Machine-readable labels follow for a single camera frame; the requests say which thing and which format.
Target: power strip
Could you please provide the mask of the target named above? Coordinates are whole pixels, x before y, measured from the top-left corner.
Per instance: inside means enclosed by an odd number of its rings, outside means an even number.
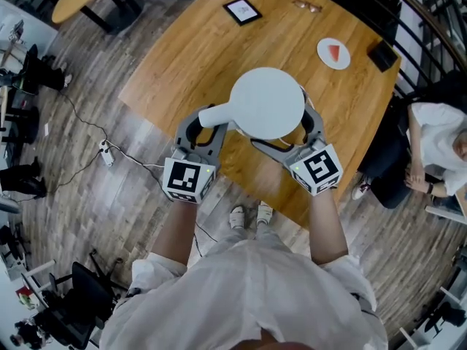
[[[101,156],[104,159],[105,164],[108,165],[109,167],[113,165],[115,162],[115,159],[114,159],[112,152],[110,152],[110,148],[106,140],[102,140],[99,143],[99,150],[101,152]]]

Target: picture frame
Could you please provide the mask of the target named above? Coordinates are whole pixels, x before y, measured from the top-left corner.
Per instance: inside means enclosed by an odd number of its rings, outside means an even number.
[[[233,0],[224,4],[223,7],[239,26],[263,17],[248,0]]]

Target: watermelon slice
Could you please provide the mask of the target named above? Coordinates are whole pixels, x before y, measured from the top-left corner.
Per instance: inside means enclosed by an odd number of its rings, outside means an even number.
[[[339,50],[341,49],[338,45],[328,45],[329,53],[331,54],[334,62],[339,61]]]

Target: eyeglasses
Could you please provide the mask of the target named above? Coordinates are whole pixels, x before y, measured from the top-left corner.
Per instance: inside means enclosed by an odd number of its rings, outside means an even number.
[[[304,0],[292,0],[292,2],[299,8],[307,8],[311,13],[320,13],[323,7],[313,5],[312,3]]]

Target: hand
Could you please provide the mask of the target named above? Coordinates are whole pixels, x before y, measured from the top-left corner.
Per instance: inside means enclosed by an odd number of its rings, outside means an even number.
[[[425,180],[423,180],[423,182],[416,182],[412,180],[409,174],[406,175],[404,183],[408,188],[422,193],[427,193],[428,188],[430,187],[430,185]]]
[[[425,170],[421,160],[412,160],[410,165],[410,179],[412,182],[422,183],[425,181]]]

